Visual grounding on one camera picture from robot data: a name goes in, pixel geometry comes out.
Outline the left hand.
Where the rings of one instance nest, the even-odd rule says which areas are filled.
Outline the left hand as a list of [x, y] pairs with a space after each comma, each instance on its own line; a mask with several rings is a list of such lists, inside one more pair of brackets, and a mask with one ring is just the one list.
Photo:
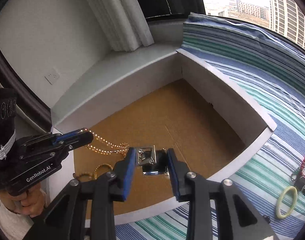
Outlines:
[[39, 216], [46, 203], [41, 191], [41, 183], [34, 185], [18, 196], [11, 196], [8, 191], [1, 190], [0, 201], [11, 212], [28, 215], [31, 218]]

